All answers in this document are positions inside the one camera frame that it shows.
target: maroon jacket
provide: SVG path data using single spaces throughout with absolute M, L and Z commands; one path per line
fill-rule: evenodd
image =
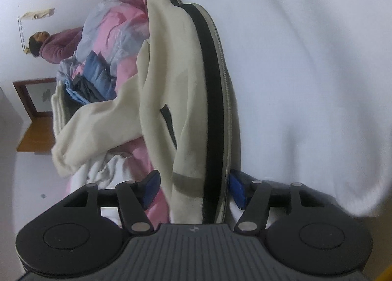
M 83 27 L 77 27 L 51 35 L 42 44 L 40 56 L 54 64 L 72 56 L 82 39 L 82 29 Z

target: yellow object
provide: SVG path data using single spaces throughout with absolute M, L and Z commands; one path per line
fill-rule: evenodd
M 392 265 L 390 265 L 378 278 L 374 281 L 392 281 Z
M 37 20 L 54 15 L 54 9 L 30 11 L 22 15 L 21 20 Z

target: pink blanket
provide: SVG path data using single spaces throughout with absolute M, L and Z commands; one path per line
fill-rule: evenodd
M 145 39 L 149 37 L 148 15 L 143 0 L 105 0 L 87 17 L 82 40 L 76 51 L 81 63 L 73 72 L 83 73 L 87 55 L 93 50 L 107 62 L 110 74 L 116 76 L 116 92 L 137 73 L 136 57 Z M 137 181 L 145 178 L 154 168 L 142 137 L 115 148 L 128 152 L 132 176 Z M 159 190 L 146 214 L 154 227 L 169 221 L 169 207 Z

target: black stripe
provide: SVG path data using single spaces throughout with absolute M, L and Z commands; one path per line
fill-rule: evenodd
M 221 193 L 224 150 L 224 109 L 221 75 L 214 39 L 207 21 L 192 4 L 175 6 L 184 9 L 195 24 L 203 56 L 205 86 L 207 91 L 207 155 L 203 196 L 203 224 L 214 223 Z
M 171 113 L 170 113 L 169 107 L 165 104 L 165 106 L 162 107 L 160 109 L 160 111 L 161 111 L 161 114 L 162 114 L 163 118 L 165 119 L 166 126 L 167 126 L 167 129 L 169 131 L 170 137 L 171 137 L 171 139 L 173 141 L 173 144 L 174 144 L 175 148 L 177 149 L 177 140 L 176 140 L 176 136 L 174 134 L 173 119 L 171 117 Z

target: pile of clothes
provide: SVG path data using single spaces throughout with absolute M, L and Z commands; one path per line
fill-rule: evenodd
M 148 37 L 143 0 L 104 0 L 90 12 L 76 52 L 59 64 L 56 93 L 51 99 L 57 145 L 61 145 L 59 135 L 76 111 L 83 113 L 87 106 L 116 98 L 121 85 L 137 73 L 136 57 Z M 71 176 L 67 193 L 86 183 L 109 189 L 126 180 L 141 181 L 152 170 L 146 145 L 139 137 L 100 152 L 76 173 L 66 174 Z M 115 209 L 102 209 L 101 213 L 121 224 Z M 146 213 L 155 227 L 168 222 L 169 210 L 161 190 Z

